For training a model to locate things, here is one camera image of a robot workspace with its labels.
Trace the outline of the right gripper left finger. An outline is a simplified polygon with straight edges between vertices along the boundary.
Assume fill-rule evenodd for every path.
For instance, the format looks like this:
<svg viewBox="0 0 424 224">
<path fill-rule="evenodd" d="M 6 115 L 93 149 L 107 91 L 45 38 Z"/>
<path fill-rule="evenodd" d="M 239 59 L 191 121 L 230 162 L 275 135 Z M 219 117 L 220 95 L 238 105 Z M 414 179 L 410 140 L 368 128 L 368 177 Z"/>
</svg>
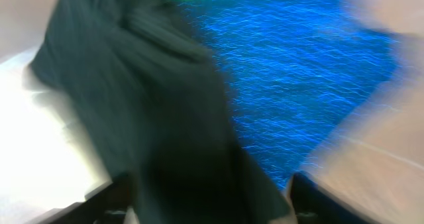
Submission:
<svg viewBox="0 0 424 224">
<path fill-rule="evenodd" d="M 98 187 L 83 202 L 63 209 L 52 209 L 33 221 L 34 224 L 124 224 L 133 200 L 133 181 L 121 174 Z"/>
</svg>

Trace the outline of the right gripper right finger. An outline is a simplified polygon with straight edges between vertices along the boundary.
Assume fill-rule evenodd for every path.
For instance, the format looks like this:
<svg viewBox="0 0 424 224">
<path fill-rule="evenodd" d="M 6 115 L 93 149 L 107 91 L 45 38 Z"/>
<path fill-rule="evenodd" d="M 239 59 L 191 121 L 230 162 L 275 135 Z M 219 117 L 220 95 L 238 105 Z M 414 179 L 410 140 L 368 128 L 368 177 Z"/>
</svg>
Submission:
<svg viewBox="0 0 424 224">
<path fill-rule="evenodd" d="M 316 184 L 305 172 L 293 174 L 288 197 L 299 224 L 379 224 Z"/>
</svg>

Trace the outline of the black cloth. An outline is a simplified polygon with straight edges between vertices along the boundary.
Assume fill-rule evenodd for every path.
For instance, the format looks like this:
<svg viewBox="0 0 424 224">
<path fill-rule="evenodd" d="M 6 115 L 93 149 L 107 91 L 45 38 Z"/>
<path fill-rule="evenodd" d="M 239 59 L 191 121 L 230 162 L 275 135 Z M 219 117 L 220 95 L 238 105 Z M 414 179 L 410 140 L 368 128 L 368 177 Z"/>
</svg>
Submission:
<svg viewBox="0 0 424 224">
<path fill-rule="evenodd" d="M 176 0 L 57 0 L 30 68 L 67 95 L 109 175 L 131 175 L 141 223 L 295 223 Z"/>
</svg>

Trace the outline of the blue green sequin cloth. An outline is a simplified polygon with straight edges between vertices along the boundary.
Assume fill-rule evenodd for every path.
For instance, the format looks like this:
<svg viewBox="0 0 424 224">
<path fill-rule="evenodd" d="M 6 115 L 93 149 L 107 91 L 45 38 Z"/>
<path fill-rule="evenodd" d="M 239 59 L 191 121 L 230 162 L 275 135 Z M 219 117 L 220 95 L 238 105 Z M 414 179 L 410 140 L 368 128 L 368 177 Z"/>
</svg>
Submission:
<svg viewBox="0 0 424 224">
<path fill-rule="evenodd" d="M 247 151 L 280 188 L 398 66 L 393 37 L 345 0 L 176 1 L 229 74 Z"/>
</svg>

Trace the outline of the clear plastic storage container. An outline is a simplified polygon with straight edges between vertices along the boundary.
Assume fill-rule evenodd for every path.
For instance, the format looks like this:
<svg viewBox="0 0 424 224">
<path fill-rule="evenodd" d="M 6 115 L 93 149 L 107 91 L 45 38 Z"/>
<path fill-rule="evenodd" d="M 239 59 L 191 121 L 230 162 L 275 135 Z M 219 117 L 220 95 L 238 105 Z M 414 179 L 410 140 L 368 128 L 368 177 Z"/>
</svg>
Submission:
<svg viewBox="0 0 424 224">
<path fill-rule="evenodd" d="M 356 22 L 393 37 L 397 68 L 311 151 L 316 164 L 302 163 L 284 188 L 247 151 L 235 121 L 229 74 L 220 69 L 216 52 L 178 6 L 193 37 L 210 50 L 226 85 L 240 145 L 278 188 L 294 215 L 288 185 L 294 173 L 305 172 L 379 223 L 422 223 L 423 0 L 345 1 Z M 52 209 L 85 201 L 90 192 L 121 175 L 109 175 L 67 95 L 43 84 L 30 68 L 56 3 L 1 0 L 2 223 L 33 223 Z"/>
</svg>

